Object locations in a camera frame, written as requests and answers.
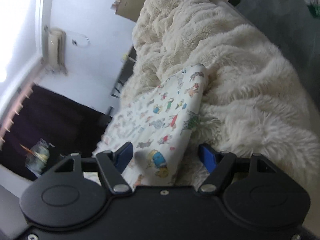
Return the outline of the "white cartoon print garment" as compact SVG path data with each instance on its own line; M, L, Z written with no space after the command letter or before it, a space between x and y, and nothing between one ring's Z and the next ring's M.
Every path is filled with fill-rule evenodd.
M173 185L197 125L207 83L202 64L180 70L122 108L93 154L114 152L131 142L133 156L122 172L127 183L132 188Z

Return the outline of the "dark folding desk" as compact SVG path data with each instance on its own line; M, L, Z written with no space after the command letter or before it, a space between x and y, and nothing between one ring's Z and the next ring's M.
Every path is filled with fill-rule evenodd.
M108 109L107 109L108 115L112 115L113 113L117 112L120 107L121 91L125 83L133 74L133 68L136 64L136 57L137 57L137 53L133 46L129 49L129 51L123 57L123 65L111 89L111 93L109 96Z

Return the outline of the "black curtain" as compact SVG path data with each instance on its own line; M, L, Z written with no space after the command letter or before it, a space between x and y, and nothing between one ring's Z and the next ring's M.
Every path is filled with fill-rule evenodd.
M80 153L89 158L105 132L111 117L64 96L34 85L22 103L13 126L4 136L1 164L26 179L36 176L26 167L27 149L43 139L49 146L48 167L63 156Z

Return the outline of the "cream fluffy blanket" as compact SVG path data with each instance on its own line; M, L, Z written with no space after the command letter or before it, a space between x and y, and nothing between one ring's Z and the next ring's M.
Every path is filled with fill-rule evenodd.
M185 67L209 75L191 143L260 153L307 191L319 180L319 133L292 64L223 0L146 0L132 33L137 62L124 107Z

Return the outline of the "brown cardboard box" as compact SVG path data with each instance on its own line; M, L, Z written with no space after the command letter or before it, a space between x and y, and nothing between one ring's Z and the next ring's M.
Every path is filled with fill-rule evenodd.
M145 0L114 0L112 9L116 15L137 22L144 3Z

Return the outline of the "white wall air conditioner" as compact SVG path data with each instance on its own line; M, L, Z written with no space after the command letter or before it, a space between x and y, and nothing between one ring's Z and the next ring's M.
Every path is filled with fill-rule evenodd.
M66 32L60 28L47 29L45 41L44 59L53 70L61 71L65 68Z

